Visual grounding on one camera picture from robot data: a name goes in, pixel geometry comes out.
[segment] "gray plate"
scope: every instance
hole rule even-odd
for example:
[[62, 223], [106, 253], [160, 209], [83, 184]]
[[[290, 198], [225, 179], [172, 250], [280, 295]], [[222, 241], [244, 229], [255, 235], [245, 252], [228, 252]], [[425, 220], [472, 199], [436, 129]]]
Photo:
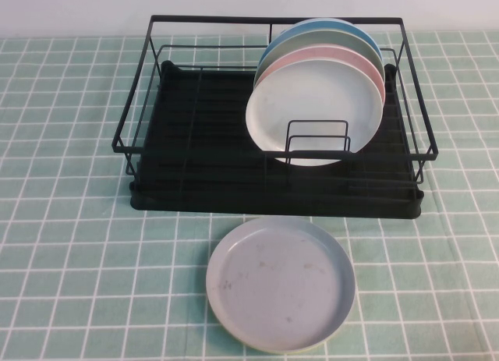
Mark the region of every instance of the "gray plate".
[[301, 218], [259, 218], [235, 228], [207, 269], [207, 296], [218, 320], [265, 352], [320, 344], [343, 323], [354, 295], [345, 251]]
[[270, 53], [265, 56], [264, 60], [258, 65], [253, 85], [257, 83], [260, 75], [262, 75], [265, 69], [267, 69], [267, 67], [270, 66], [276, 59], [307, 45], [314, 44], [336, 44], [356, 51], [376, 66], [384, 80], [383, 61], [381, 61], [380, 56], [376, 53], [374, 48], [371, 47], [366, 41], [345, 31], [321, 29], [307, 31], [290, 37], [288, 40], [283, 41], [272, 49]]

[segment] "tiled countertop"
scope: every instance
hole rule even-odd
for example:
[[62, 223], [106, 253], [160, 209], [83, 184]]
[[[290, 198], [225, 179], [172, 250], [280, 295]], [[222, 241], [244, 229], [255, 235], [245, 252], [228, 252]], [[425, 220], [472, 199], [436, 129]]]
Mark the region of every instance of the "tiled countertop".
[[143, 39], [0, 39], [0, 357], [499, 359], [499, 32], [410, 39], [441, 149], [423, 213], [312, 219], [358, 293], [330, 341], [294, 356], [243, 346], [207, 307], [210, 250], [249, 218], [129, 205], [111, 137]]

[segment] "plate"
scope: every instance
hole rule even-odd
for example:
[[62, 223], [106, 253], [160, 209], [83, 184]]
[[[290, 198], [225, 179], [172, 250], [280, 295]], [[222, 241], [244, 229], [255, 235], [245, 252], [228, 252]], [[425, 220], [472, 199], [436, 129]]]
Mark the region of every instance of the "plate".
[[356, 51], [341, 47], [339, 45], [311, 45], [309, 47], [301, 48], [297, 51], [292, 51], [287, 55], [280, 57], [277, 61], [273, 62], [272, 65], [267, 67], [267, 69], [262, 73], [262, 75], [256, 80], [258, 84], [269, 76], [274, 71], [277, 71], [281, 67], [289, 65], [293, 62], [303, 61], [312, 58], [335, 58], [353, 67], [356, 67], [363, 73], [365, 73], [373, 82], [376, 84], [377, 89], [381, 95], [381, 102], [384, 104], [385, 99], [385, 89], [384, 81], [381, 74], [377, 71], [376, 67], [365, 57], [361, 56]]
[[356, 51], [376, 66], [376, 69], [379, 71], [384, 81], [383, 61], [373, 47], [371, 47], [363, 39], [342, 30], [312, 30], [290, 37], [269, 51], [263, 60], [258, 64], [257, 73], [255, 74], [255, 82], [253, 84], [257, 82], [257, 79], [267, 69], [267, 67], [272, 65], [272, 63], [277, 61], [280, 57], [287, 55], [292, 51], [297, 51], [300, 48], [318, 44], [340, 45], [347, 49]]
[[355, 295], [352, 265], [340, 244], [294, 217], [259, 218], [229, 232], [210, 258], [206, 285], [228, 332], [275, 353], [328, 339]]
[[[246, 106], [246, 126], [261, 150], [286, 151], [292, 120], [345, 120], [350, 151], [362, 149], [376, 133], [383, 103], [374, 82], [362, 71], [332, 58], [314, 58], [286, 65], [262, 80]], [[293, 123], [291, 150], [344, 150], [345, 123]], [[318, 166], [337, 160], [298, 159], [292, 165]]]
[[265, 56], [268, 53], [270, 53], [272, 49], [276, 48], [282, 42], [288, 40], [291, 37], [294, 37], [295, 35], [303, 34], [311, 30], [341, 30], [344, 32], [348, 32], [349, 34], [355, 35], [363, 39], [373, 48], [373, 50], [377, 53], [380, 59], [383, 58], [383, 56], [381, 55], [381, 51], [376, 44], [376, 41], [374, 41], [374, 39], [364, 30], [361, 30], [357, 26], [340, 19], [314, 18], [298, 22], [294, 26], [288, 28], [286, 31], [283, 31], [267, 46], [264, 53], [262, 54], [260, 62], [264, 60]]

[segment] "dish rack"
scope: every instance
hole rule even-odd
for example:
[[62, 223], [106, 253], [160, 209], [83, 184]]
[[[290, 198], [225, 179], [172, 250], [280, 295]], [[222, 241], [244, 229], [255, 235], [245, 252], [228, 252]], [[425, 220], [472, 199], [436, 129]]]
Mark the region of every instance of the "dish rack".
[[[126, 156], [131, 205], [150, 211], [236, 214], [293, 214], [366, 218], [417, 218], [421, 212], [423, 166], [438, 149], [425, 109], [404, 24], [400, 18], [342, 18], [358, 25], [390, 27], [401, 41], [397, 50], [382, 48], [386, 101], [380, 128], [359, 152], [349, 151], [346, 121], [292, 121], [341, 124], [343, 150], [289, 150], [300, 138], [288, 128], [285, 151], [262, 151], [246, 128], [246, 103], [253, 90], [257, 63], [197, 63], [196, 53], [255, 51], [266, 43], [237, 40], [172, 40], [155, 28], [193, 23], [213, 29], [230, 27], [273, 30], [305, 18], [152, 16], [126, 106], [112, 141]], [[177, 63], [172, 50], [192, 54]], [[409, 93], [406, 80], [412, 88]], [[293, 158], [340, 160], [334, 164], [289, 165]]]

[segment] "plate rim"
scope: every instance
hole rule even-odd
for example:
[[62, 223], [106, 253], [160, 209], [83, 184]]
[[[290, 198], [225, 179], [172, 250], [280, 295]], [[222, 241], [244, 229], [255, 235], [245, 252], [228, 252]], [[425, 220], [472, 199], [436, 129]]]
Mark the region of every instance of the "plate rim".
[[[379, 103], [378, 104], [378, 108], [376, 108], [377, 110], [377, 114], [379, 115], [379, 119], [378, 119], [378, 122], [377, 122], [377, 127], [374, 131], [374, 134], [376, 133], [376, 131], [379, 129], [380, 127], [380, 124], [381, 124], [381, 119], [383, 117], [383, 102], [381, 100], [381, 95], [376, 87], [376, 84], [371, 80], [371, 78], [369, 78], [365, 73], [363, 73], [362, 71], [360, 71], [359, 69], [357, 69], [356, 67], [352, 66], [352, 65], [349, 65], [348, 63], [345, 63], [341, 60], [338, 60], [338, 59], [335, 59], [335, 58], [312, 58], [312, 59], [306, 59], [306, 60], [303, 60], [303, 61], [300, 61], [300, 62], [293, 62], [293, 63], [290, 63], [286, 66], [283, 66], [281, 67], [280, 69], [274, 71], [272, 74], [270, 74], [267, 78], [265, 78], [264, 80], [262, 80], [262, 82], [259, 84], [259, 86], [265, 82], [267, 82], [269, 79], [271, 79], [272, 76], [274, 76], [274, 74], [277, 74], [279, 73], [280, 71], [284, 70], [284, 69], [287, 69], [289, 66], [292, 66], [292, 65], [296, 65], [298, 63], [301, 63], [301, 62], [312, 62], [312, 61], [328, 61], [328, 62], [337, 62], [337, 63], [340, 63], [344, 66], [348, 66], [350, 69], [353, 69], [353, 71], [356, 71], [360, 74], [362, 74], [363, 78], [366, 79], [368, 82], [370, 82], [370, 84], [372, 85], [372, 87], [374, 87], [374, 89], [376, 90], [376, 95], [377, 97], [379, 98]], [[249, 110], [252, 110], [250, 109], [250, 105], [251, 105], [251, 102], [252, 100], [256, 97], [255, 95], [257, 94], [257, 88], [255, 90], [253, 90], [253, 92], [251, 93], [251, 96], [249, 97], [249, 100], [248, 100], [248, 104], [246, 105], [246, 128], [248, 129], [248, 132], [251, 136], [251, 139], [253, 140], [253, 142], [262, 150], [262, 151], [268, 151], [269, 148], [268, 147], [262, 147], [264, 144], [261, 143], [261, 141], [259, 142], [258, 139], [256, 139], [256, 136], [260, 136], [257, 132], [258, 132], [258, 128], [253, 126], [253, 124], [251, 122], [249, 122], [250, 120], [250, 116], [251, 116], [251, 112], [248, 112]], [[362, 148], [364, 148], [369, 142], [370, 142], [370, 139], [362, 146], [360, 147], [358, 150], [356, 151], [353, 151], [353, 153], [361, 150]], [[281, 152], [284, 152], [285, 149], [284, 148], [280, 148], [280, 147], [277, 147], [276, 149], [270, 149], [270, 150], [274, 150], [274, 151], [281, 151]], [[281, 162], [285, 162], [285, 159], [284, 158], [277, 158], [277, 160], [281, 161]], [[297, 164], [296, 162], [304, 162], [306, 163], [305, 165], [301, 165], [301, 164]], [[329, 165], [329, 164], [332, 164], [332, 163], [335, 163], [335, 162], [338, 162], [340, 160], [327, 160], [327, 159], [313, 159], [313, 158], [310, 158], [310, 159], [295, 159], [295, 163], [291, 163], [291, 165], [296, 165], [296, 166], [322, 166], [322, 165]]]
[[[315, 28], [311, 27], [310, 29], [304, 30], [303, 32], [299, 32], [297, 34], [292, 34], [292, 31], [294, 29], [296, 29], [297, 27], [302, 27], [303, 25], [306, 25], [306, 24], [314, 25], [314, 24], [324, 23], [324, 22], [338, 23], [340, 25], [345, 25], [347, 27], [351, 27], [352, 29], [354, 29], [355, 32], [350, 32], [350, 31], [348, 31], [348, 30], [346, 30], [345, 28], [342, 28], [342, 27], [318, 27], [318, 28], [317, 27], [315, 27]], [[260, 61], [258, 62], [258, 64], [260, 64], [264, 60], [264, 58], [272, 51], [273, 48], [276, 48], [278, 45], [281, 45], [284, 41], [286, 41], [286, 40], [288, 40], [288, 39], [290, 39], [290, 38], [292, 38], [292, 37], [294, 37], [294, 36], [296, 36], [298, 34], [303, 34], [303, 33], [308, 32], [308, 31], [321, 30], [321, 29], [325, 29], [325, 30], [326, 29], [341, 30], [343, 32], [346, 32], [347, 34], [351, 34], [351, 35], [354, 35], [354, 36], [358, 37], [359, 39], [362, 39], [363, 41], [365, 41], [376, 52], [377, 56], [381, 59], [381, 61], [383, 61], [383, 55], [381, 54], [381, 50], [380, 50], [380, 47], [377, 44], [377, 42], [366, 31], [364, 31], [363, 29], [357, 27], [355, 24], [352, 24], [350, 22], [346, 22], [346, 21], [344, 21], [342, 19], [338, 19], [338, 18], [312, 18], [312, 19], [302, 20], [302, 21], [300, 21], [300, 22], [292, 25], [287, 30], [284, 30], [283, 32], [281, 32], [265, 48], [265, 51], [262, 54], [262, 56], [260, 57]], [[358, 33], [365, 34], [369, 40], [365, 40], [363, 37], [359, 36]], [[290, 34], [291, 36], [287, 37], [283, 41], [279, 41], [280, 39], [282, 40], [282, 35], [283, 34]]]
[[[350, 300], [350, 303], [348, 305], [349, 310], [346, 311], [345, 317], [342, 318], [341, 323], [335, 328], [335, 330], [332, 333], [330, 333], [328, 336], [326, 336], [325, 338], [319, 340], [318, 342], [316, 342], [316, 343], [314, 343], [312, 345], [308, 345], [307, 347], [303, 347], [303, 348], [300, 348], [300, 349], [292, 349], [292, 350], [288, 350], [288, 351], [279, 351], [279, 350], [275, 350], [275, 349], [265, 349], [265, 348], [262, 348], [262, 347], [258, 347], [258, 346], [252, 345], [250, 342], [247, 342], [247, 341], [241, 339], [240, 337], [238, 337], [237, 335], [235, 335], [231, 331], [231, 329], [227, 326], [227, 324], [223, 320], [221, 320], [219, 313], [217, 313], [217, 311], [211, 305], [212, 300], [214, 298], [213, 297], [214, 293], [212, 293], [211, 292], [212, 290], [209, 289], [210, 288], [209, 284], [214, 279], [213, 265], [211, 264], [212, 259], [213, 258], [217, 258], [218, 255], [220, 255], [221, 253], [223, 253], [221, 251], [221, 249], [224, 247], [225, 244], [230, 243], [231, 239], [234, 239], [237, 236], [237, 233], [241, 231], [241, 228], [251, 228], [251, 226], [254, 226], [254, 225], [257, 227], [260, 223], [263, 223], [265, 225], [265, 223], [268, 223], [268, 222], [270, 222], [270, 223], [275, 222], [276, 224], [278, 224], [279, 221], [283, 221], [283, 220], [286, 220], [286, 222], [295, 222], [295, 223], [298, 223], [298, 224], [301, 224], [301, 225], [306, 225], [306, 227], [314, 228], [314, 230], [317, 231], [318, 233], [321, 233], [321, 234], [327, 236], [331, 240], [331, 243], [333, 245], [335, 245], [335, 247], [338, 248], [339, 253], [342, 255], [342, 257], [344, 258], [344, 260], [347, 262], [344, 266], [348, 270], [348, 276], [351, 278], [351, 285], [350, 286], [352, 287], [352, 291], [350, 292], [351, 300]], [[252, 235], [251, 233], [246, 233], [245, 236], [241, 240], [243, 240], [246, 237], [251, 236], [251, 235]], [[309, 233], [308, 235], [309, 235], [309, 237], [313, 237], [313, 238], [317, 239], [317, 237], [314, 236], [314, 235], [312, 235], [311, 233]], [[237, 242], [234, 242], [232, 244], [232, 246], [230, 248], [228, 248], [228, 251], [235, 244], [237, 244]], [[352, 311], [353, 304], [356, 301], [356, 290], [357, 290], [357, 288], [356, 288], [356, 276], [355, 276], [355, 271], [353, 269], [352, 261], [350, 260], [349, 255], [345, 252], [345, 250], [343, 249], [343, 247], [339, 243], [339, 241], [336, 240], [336, 238], [332, 234], [330, 234], [329, 232], [327, 232], [326, 230], [324, 230], [320, 226], [315, 225], [312, 222], [306, 221], [306, 220], [304, 220], [304, 219], [302, 219], [300, 217], [296, 217], [296, 216], [284, 216], [284, 215], [263, 216], [263, 217], [259, 217], [259, 218], [256, 218], [256, 219], [252, 219], [251, 221], [244, 222], [241, 225], [233, 228], [230, 232], [228, 232], [227, 235], [224, 236], [224, 238], [217, 244], [217, 246], [215, 247], [213, 253], [210, 256], [210, 260], [208, 261], [208, 265], [207, 265], [205, 285], [206, 285], [208, 305], [210, 305], [210, 308], [211, 308], [213, 314], [217, 318], [217, 321], [221, 324], [221, 326], [232, 337], [234, 337], [235, 339], [237, 339], [240, 342], [242, 342], [244, 345], [247, 345], [247, 346], [249, 346], [249, 347], [251, 347], [253, 349], [256, 349], [256, 350], [261, 351], [261, 352], [273, 353], [273, 354], [276, 354], [276, 355], [293, 354], [293, 353], [305, 352], [305, 351], [307, 351], [309, 349], [317, 347], [320, 344], [323, 344], [324, 342], [326, 342], [327, 340], [329, 340], [330, 338], [332, 338], [335, 334], [337, 334], [339, 328], [345, 323], [348, 315]]]
[[[282, 57], [276, 59], [274, 62], [272, 62], [259, 76], [258, 80], [257, 78], [255, 77], [255, 88], [258, 87], [258, 85], [261, 83], [261, 80], [260, 79], [262, 78], [262, 76], [265, 75], [265, 73], [267, 71], [269, 71], [269, 68], [272, 67], [274, 64], [277, 64], [278, 62], [280, 62], [281, 60], [283, 60], [283, 58], [285, 57], [288, 57], [290, 55], [293, 55], [294, 53], [298, 53], [298, 52], [301, 52], [301, 51], [305, 51], [305, 50], [308, 50], [308, 49], [314, 49], [314, 48], [328, 48], [328, 49], [338, 49], [339, 51], [347, 51], [349, 53], [352, 53], [353, 55], [356, 55], [358, 57], [360, 57], [364, 62], [366, 62], [368, 64], [368, 66], [371, 66], [372, 69], [374, 69], [375, 73], [377, 74], [377, 81], [380, 81], [380, 86], [378, 86], [376, 84], [376, 81], [374, 81], [367, 73], [365, 73], [364, 71], [362, 71], [361, 69], [357, 68], [357, 66], [355, 65], [352, 65], [353, 67], [356, 67], [358, 70], [362, 71], [363, 73], [365, 73], [369, 78], [371, 78], [371, 80], [374, 82], [374, 84], [376, 85], [377, 89], [380, 91], [380, 95], [381, 95], [381, 102], [384, 104], [384, 101], [385, 101], [385, 98], [386, 98], [386, 90], [384, 89], [384, 80], [383, 80], [383, 77], [381, 76], [381, 74], [379, 73], [379, 71], [377, 70], [376, 66], [369, 60], [367, 59], [366, 57], [364, 57], [363, 55], [361, 55], [360, 53], [358, 53], [357, 51], [354, 51], [353, 49], [350, 49], [350, 48], [347, 48], [347, 47], [344, 47], [342, 45], [338, 45], [338, 44], [311, 44], [311, 45], [307, 45], [305, 47], [302, 47], [300, 49], [296, 49], [295, 51], [290, 51], [288, 54], [286, 55], [283, 55]], [[309, 57], [309, 58], [304, 58], [302, 60], [297, 60], [297, 61], [293, 61], [292, 63], [294, 62], [299, 62], [299, 61], [304, 61], [306, 59], [313, 59], [313, 58], [335, 58], [333, 55], [331, 55], [331, 57], [324, 57], [324, 56], [315, 56], [313, 57], [312, 55]], [[342, 61], [344, 62], [343, 59], [341, 58], [337, 58], [338, 61]]]
[[[265, 63], [266, 67], [264, 68], [264, 70], [262, 70], [262, 65], [265, 61], [266, 58], [268, 58], [269, 55], [272, 54], [272, 52], [274, 52], [280, 45], [284, 45], [285, 43], [287, 43], [288, 41], [290, 40], [293, 40], [293, 39], [296, 39], [297, 37], [300, 37], [304, 34], [310, 34], [310, 33], [316, 33], [316, 32], [335, 32], [336, 34], [342, 34], [342, 35], [348, 35], [348, 36], [351, 36], [351, 37], [354, 37], [355, 39], [357, 39], [358, 41], [360, 42], [363, 42], [365, 45], [365, 48], [368, 48], [371, 53], [374, 53], [375, 54], [375, 59], [376, 59], [376, 63], [373, 63], [373, 61], [371, 61], [371, 59], [367, 58], [365, 55], [359, 53], [356, 49], [351, 49], [351, 48], [348, 48], [348, 47], [345, 47], [347, 49], [351, 49], [353, 51], [356, 51], [357, 53], [359, 53], [360, 55], [362, 55], [363, 57], [366, 57], [366, 59], [368, 61], [370, 61], [371, 63], [373, 63], [374, 67], [376, 67], [376, 69], [378, 70], [378, 72], [381, 74], [381, 77], [383, 78], [383, 81], [385, 81], [385, 71], [384, 71], [384, 65], [383, 65], [383, 59], [380, 58], [380, 56], [377, 54], [377, 52], [374, 50], [373, 47], [371, 47], [371, 45], [363, 40], [361, 37], [358, 37], [354, 34], [351, 34], [347, 31], [343, 31], [343, 30], [338, 30], [338, 29], [332, 29], [332, 28], [320, 28], [320, 29], [315, 29], [315, 30], [308, 30], [308, 31], [305, 31], [305, 32], [302, 32], [302, 33], [299, 33], [297, 35], [294, 35], [292, 37], [289, 37], [287, 38], [286, 40], [282, 41], [279, 45], [276, 45], [275, 47], [273, 47], [266, 55], [265, 55], [265, 58], [262, 56], [262, 58], [260, 59], [260, 61], [258, 62], [258, 65], [257, 65], [257, 69], [255, 70], [255, 77], [254, 77], [254, 80], [253, 80], [253, 87], [255, 87], [255, 84], [257, 83], [257, 79], [260, 78], [261, 74], [272, 64], [274, 63], [275, 61], [277, 61], [278, 59], [280, 59], [280, 57], [283, 57], [284, 55], [287, 55], [293, 51], [290, 51], [288, 53], [285, 53], [277, 58], [275, 58], [274, 60], [268, 60], [269, 63]], [[308, 45], [318, 45], [318, 44], [326, 44], [326, 43], [315, 43], [315, 44], [308, 44]]]

